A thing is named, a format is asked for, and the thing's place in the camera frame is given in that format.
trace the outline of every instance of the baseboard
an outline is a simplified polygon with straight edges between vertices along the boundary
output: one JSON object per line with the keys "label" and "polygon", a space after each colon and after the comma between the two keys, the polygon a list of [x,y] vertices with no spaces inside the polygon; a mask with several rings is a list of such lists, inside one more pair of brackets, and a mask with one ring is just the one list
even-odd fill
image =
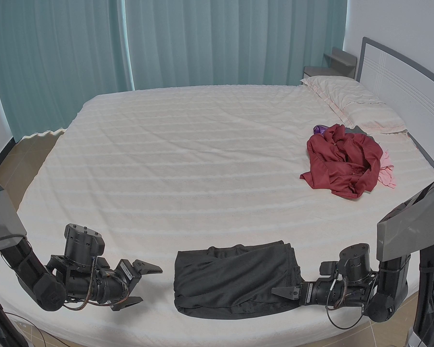
{"label": "baseboard", "polygon": [[14,138],[11,138],[11,140],[8,142],[8,144],[5,145],[3,150],[0,152],[0,165],[5,160],[5,157],[8,155],[8,153],[11,152],[12,148],[16,145],[16,142],[14,141]]}

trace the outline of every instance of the nightstand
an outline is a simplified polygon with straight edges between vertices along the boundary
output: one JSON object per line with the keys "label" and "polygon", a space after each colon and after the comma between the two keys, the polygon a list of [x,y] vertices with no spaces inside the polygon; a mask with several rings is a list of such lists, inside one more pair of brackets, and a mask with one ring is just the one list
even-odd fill
{"label": "nightstand", "polygon": [[333,48],[331,54],[323,55],[329,64],[329,67],[304,67],[304,78],[311,76],[345,76],[353,78],[355,67],[357,66],[357,57],[346,53],[345,51]]}

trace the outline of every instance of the pillow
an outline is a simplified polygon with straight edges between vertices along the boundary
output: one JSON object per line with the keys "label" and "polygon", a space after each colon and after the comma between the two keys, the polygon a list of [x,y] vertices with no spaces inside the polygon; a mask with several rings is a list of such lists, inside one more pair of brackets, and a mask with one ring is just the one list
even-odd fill
{"label": "pillow", "polygon": [[349,77],[313,76],[301,80],[312,88],[350,129],[367,134],[406,131],[404,121],[386,103]]}

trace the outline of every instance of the red shirt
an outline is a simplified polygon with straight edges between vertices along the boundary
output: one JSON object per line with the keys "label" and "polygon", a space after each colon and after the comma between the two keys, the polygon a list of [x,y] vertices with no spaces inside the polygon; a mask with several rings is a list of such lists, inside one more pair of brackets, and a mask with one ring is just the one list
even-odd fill
{"label": "red shirt", "polygon": [[346,134],[345,126],[335,124],[323,135],[312,135],[307,142],[310,172],[304,179],[313,189],[331,189],[344,198],[359,198],[378,182],[383,151],[364,134]]}

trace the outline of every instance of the white bed sheet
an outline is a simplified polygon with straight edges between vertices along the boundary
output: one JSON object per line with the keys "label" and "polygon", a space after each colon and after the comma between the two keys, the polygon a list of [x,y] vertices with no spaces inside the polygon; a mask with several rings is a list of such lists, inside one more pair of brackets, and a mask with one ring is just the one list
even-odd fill
{"label": "white bed sheet", "polygon": [[[99,231],[104,257],[160,265],[133,295],[144,302],[120,312],[41,310],[0,260],[0,302],[59,337],[98,347],[293,347],[341,331],[320,306],[246,320],[205,320],[174,307],[178,250],[256,245],[295,248],[304,279],[321,261],[354,243],[371,247],[376,223],[434,180],[434,170],[405,133],[374,137],[388,148],[397,188],[380,183],[359,200],[313,190],[306,141],[316,124],[341,123],[305,85],[209,86],[100,95],[87,102],[48,155],[18,214],[42,260],[62,254],[67,223]],[[418,258],[408,272],[418,286]],[[350,325],[357,309],[333,313]]]}

